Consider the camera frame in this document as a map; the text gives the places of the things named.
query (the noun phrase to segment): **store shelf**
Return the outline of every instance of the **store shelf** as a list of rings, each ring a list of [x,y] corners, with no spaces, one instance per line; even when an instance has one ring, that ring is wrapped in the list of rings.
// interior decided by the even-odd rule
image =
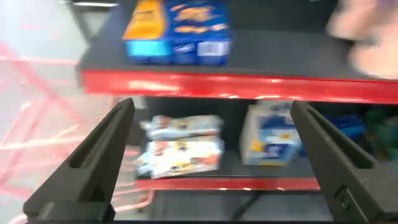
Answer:
[[[87,92],[398,103],[398,82],[355,72],[346,62],[351,44],[325,34],[333,0],[229,0],[234,42],[225,67],[129,64],[121,37],[135,3],[120,1],[84,54]]]
[[[148,209],[153,220],[333,221],[320,192],[162,190]]]
[[[306,157],[298,156],[282,167],[244,166],[236,147],[226,147],[217,170],[154,180],[147,172],[137,180],[137,190],[320,190]]]

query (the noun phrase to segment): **blue box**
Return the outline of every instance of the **blue box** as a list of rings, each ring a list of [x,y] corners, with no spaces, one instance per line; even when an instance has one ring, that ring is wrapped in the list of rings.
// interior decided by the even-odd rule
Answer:
[[[141,0],[123,39],[132,63],[225,65],[231,43],[220,0]]]

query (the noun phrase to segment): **floor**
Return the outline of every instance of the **floor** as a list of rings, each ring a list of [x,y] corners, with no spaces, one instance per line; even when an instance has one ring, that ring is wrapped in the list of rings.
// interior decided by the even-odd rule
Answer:
[[[85,95],[77,82],[75,65],[88,43],[66,3],[0,1],[0,223],[24,222],[25,200],[115,102],[114,96]],[[92,34],[107,14],[83,13]],[[133,210],[136,156],[137,149],[127,147],[112,202],[116,219],[146,218]]]

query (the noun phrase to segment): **product packaging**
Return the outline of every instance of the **product packaging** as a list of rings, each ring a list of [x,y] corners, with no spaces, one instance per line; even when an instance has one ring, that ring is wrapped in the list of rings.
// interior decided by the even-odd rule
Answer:
[[[187,118],[171,118],[154,116],[151,122],[142,122],[152,140],[173,140],[195,136],[217,136],[220,132],[221,120],[217,116],[203,115]]]
[[[245,165],[286,165],[301,149],[301,140],[286,102],[251,105],[241,136]]]
[[[223,142],[216,136],[149,142],[152,178],[218,169],[222,148]]]
[[[150,172],[153,168],[152,161],[149,160],[150,155],[148,152],[144,152],[141,156],[139,156],[134,165],[137,170],[138,175],[145,174],[146,172]]]
[[[124,33],[132,63],[224,65],[231,42],[222,0],[140,0]]]

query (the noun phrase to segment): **red shelf edge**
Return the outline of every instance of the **red shelf edge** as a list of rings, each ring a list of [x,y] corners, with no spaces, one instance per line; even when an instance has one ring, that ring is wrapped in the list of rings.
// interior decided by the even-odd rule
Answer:
[[[317,179],[301,178],[181,178],[137,180],[134,190],[312,190],[319,191]]]
[[[183,72],[85,70],[87,93],[398,103],[398,82]]]

